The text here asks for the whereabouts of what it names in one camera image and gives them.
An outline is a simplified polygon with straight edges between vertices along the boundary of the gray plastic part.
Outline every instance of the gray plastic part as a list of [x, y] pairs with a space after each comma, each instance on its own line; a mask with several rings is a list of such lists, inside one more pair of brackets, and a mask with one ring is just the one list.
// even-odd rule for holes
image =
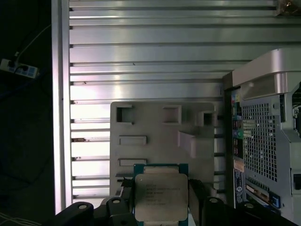
[[[187, 163], [189, 177], [203, 182], [214, 182], [214, 171], [224, 171], [223, 159], [214, 160], [214, 153], [223, 153], [223, 142], [218, 142], [222, 129], [217, 127], [216, 108], [209, 102], [114, 102], [111, 104], [111, 118], [116, 118], [117, 107], [131, 106], [134, 124], [123, 124], [111, 120], [110, 142], [110, 194], [115, 195], [120, 187], [116, 176], [133, 175], [132, 166], [120, 166], [119, 159], [145, 159], [148, 164]], [[201, 112], [212, 113], [212, 124], [196, 126], [196, 117]], [[172, 119], [166, 120], [166, 114]], [[180, 142], [178, 133], [195, 134], [198, 145], [191, 157], [187, 143]], [[147, 137], [146, 145], [119, 145], [120, 136]]]
[[134, 166], [135, 164], [146, 164], [146, 159], [119, 159], [119, 166]]
[[146, 136], [119, 136], [119, 145], [146, 145]]
[[214, 153], [208, 150], [211, 150], [213, 145], [213, 138], [201, 138], [178, 131], [178, 147], [187, 151], [191, 158], [212, 158]]

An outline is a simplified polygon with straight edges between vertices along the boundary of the electrical outlet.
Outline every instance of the electrical outlet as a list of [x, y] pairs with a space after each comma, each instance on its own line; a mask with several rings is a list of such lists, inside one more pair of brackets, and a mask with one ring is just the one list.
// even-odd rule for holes
[[[25, 77], [32, 78], [32, 79], [34, 79], [38, 75], [39, 69], [37, 67], [33, 67], [33, 66], [25, 65], [25, 64], [18, 64], [18, 65], [15, 65], [15, 67], [10, 67], [8, 65], [9, 62], [10, 62], [10, 60], [2, 59], [1, 64], [0, 64], [0, 70], [6, 71], [6, 72], [11, 72], [11, 73], [18, 74], [18, 75], [25, 76]], [[18, 68], [18, 70], [15, 72], [16, 68], [19, 66], [28, 66], [28, 69], [27, 69], [27, 71], [23, 71], [22, 68]]]

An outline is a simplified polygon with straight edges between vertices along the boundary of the metal frame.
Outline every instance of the metal frame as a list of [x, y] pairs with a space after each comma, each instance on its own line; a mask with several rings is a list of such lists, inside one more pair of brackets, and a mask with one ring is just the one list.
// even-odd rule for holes
[[301, 20], [275, 19], [272, 0], [124, 3], [52, 0], [57, 213], [107, 195], [111, 102], [212, 101], [222, 112], [224, 74], [301, 44]]

